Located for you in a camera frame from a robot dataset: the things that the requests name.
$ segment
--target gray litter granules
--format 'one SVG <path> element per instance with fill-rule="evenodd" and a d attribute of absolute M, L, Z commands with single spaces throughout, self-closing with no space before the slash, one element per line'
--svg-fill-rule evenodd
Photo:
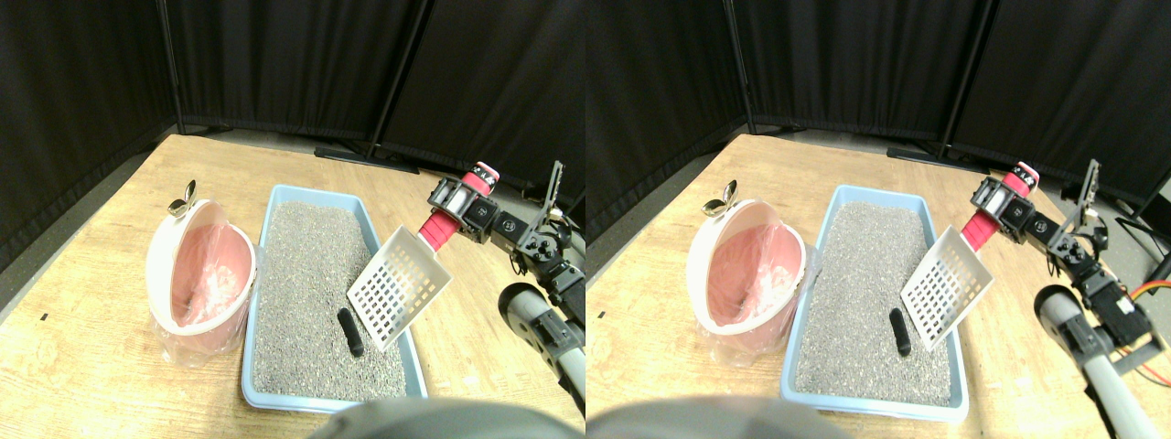
<path fill-rule="evenodd" d="M 801 342 L 796 390 L 946 406 L 951 397 L 947 349 L 927 351 L 911 334 L 902 357 L 890 310 L 910 314 L 898 294 L 927 247 L 913 211 L 851 201 L 838 208 L 814 284 Z"/>
<path fill-rule="evenodd" d="M 265 393 L 367 402 L 406 395 L 398 347 L 350 355 L 337 311 L 370 261 L 354 213 L 301 201 L 281 203 L 268 224 L 253 383 Z"/>

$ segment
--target litter scoop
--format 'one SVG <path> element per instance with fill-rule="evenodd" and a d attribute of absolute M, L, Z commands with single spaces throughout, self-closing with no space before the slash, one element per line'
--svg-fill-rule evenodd
<path fill-rule="evenodd" d="M 1018 163 L 1004 180 L 981 186 L 972 196 L 972 204 L 980 210 L 964 231 L 947 227 L 906 281 L 899 296 L 927 350 L 943 344 L 992 286 L 992 272 L 977 252 L 1000 229 L 993 214 L 1007 207 L 1012 199 L 1008 191 L 1027 197 L 1039 180 L 1036 171 Z"/>
<path fill-rule="evenodd" d="M 477 163 L 461 179 L 467 185 L 444 197 L 451 197 L 454 205 L 471 203 L 473 194 L 461 191 L 474 188 L 487 196 L 499 179 L 497 171 Z M 443 211 L 431 213 L 417 234 L 398 226 L 345 293 L 379 351 L 385 351 L 451 282 L 452 275 L 436 260 L 436 252 L 458 229 L 459 221 Z"/>

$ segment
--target black room divider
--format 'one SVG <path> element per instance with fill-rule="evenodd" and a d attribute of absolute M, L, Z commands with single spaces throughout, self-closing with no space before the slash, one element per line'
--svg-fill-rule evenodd
<path fill-rule="evenodd" d="M 954 133 L 1070 179 L 1093 157 L 1142 205 L 1171 176 L 1169 41 L 1159 2 L 4 2 L 0 268 L 176 119 L 521 185 L 559 159 L 587 241 L 745 122 Z"/>
<path fill-rule="evenodd" d="M 437 2 L 382 145 L 588 188 L 593 240 L 744 123 L 717 2 Z"/>
<path fill-rule="evenodd" d="M 150 1 L 0 2 L 0 269 L 174 123 Z"/>
<path fill-rule="evenodd" d="M 978 0 L 744 0 L 753 122 L 941 140 Z"/>
<path fill-rule="evenodd" d="M 420 2 L 165 4 L 185 123 L 370 140 Z"/>

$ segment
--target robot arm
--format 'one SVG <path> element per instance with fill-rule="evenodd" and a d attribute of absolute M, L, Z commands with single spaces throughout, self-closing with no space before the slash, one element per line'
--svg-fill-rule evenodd
<path fill-rule="evenodd" d="M 1046 254 L 1057 270 L 1066 272 L 1081 294 L 1081 304 L 1066 287 L 1050 286 L 1041 290 L 1034 311 L 1046 331 L 1066 350 L 1086 377 L 1087 393 L 1098 405 L 1100 414 L 1112 435 L 1121 438 L 1156 437 L 1150 418 L 1119 377 L 1163 351 L 1163 342 L 1142 307 L 1135 304 L 1118 279 L 1107 272 L 1097 253 L 1107 247 L 1107 229 L 1078 233 L 1087 218 L 1096 217 L 1090 208 L 1097 191 L 1098 163 L 1090 162 L 1089 172 L 1078 197 L 1078 211 L 1064 224 L 1057 224 L 1020 197 L 1002 181 L 987 178 L 972 197 L 972 204 L 992 218 L 1001 233 L 1013 242 L 1029 243 Z M 1094 247 L 1090 255 L 1077 236 Z M 1100 322 L 1091 327 L 1082 306 Z M 1110 354 L 1129 347 L 1144 336 L 1150 341 L 1116 362 Z"/>
<path fill-rule="evenodd" d="M 492 242 L 508 253 L 516 272 L 532 273 L 545 289 L 548 302 L 527 283 L 509 286 L 500 295 L 500 316 L 541 355 L 584 414 L 586 273 L 580 268 L 584 249 L 576 245 L 571 225 L 555 205 L 562 167 L 554 163 L 545 205 L 529 221 L 451 177 L 439 181 L 427 203 L 456 219 L 459 234 L 478 243 Z"/>

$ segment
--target table surface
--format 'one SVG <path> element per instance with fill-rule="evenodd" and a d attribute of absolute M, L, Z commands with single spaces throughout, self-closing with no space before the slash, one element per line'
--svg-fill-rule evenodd
<path fill-rule="evenodd" d="M 240 391 L 242 350 L 198 369 L 163 361 L 150 329 L 145 255 L 166 206 L 197 180 L 253 242 L 276 184 L 355 194 L 388 239 L 430 214 L 434 174 L 171 136 L 77 233 L 0 327 L 0 435 L 304 437 L 328 417 L 254 409 Z M 439 261 L 454 280 L 411 327 L 432 397 L 529 406 L 583 428 L 573 399 L 500 320 L 508 256 L 453 238 Z"/>
<path fill-rule="evenodd" d="M 761 356 L 749 368 L 723 366 L 696 335 L 684 284 L 687 249 L 706 219 L 699 207 L 719 198 L 730 180 L 738 181 L 741 198 L 772 204 L 813 245 L 838 185 L 918 194 L 941 233 L 972 215 L 968 199 L 984 178 L 879 155 L 738 137 L 590 288 L 587 418 L 672 396 L 780 395 L 783 351 Z M 1040 191 L 1030 199 L 1050 218 L 1064 218 Z M 857 437 L 1105 437 L 1073 361 L 1033 315 L 1033 299 L 1042 287 L 1068 281 L 1050 277 L 1035 249 L 1004 236 L 994 236 L 981 258 L 997 281 L 959 325 L 971 405 L 963 423 L 821 413 Z M 1165 357 L 1150 364 L 1171 371 Z M 1171 434 L 1171 393 L 1136 373 L 1124 380 L 1160 433 Z"/>

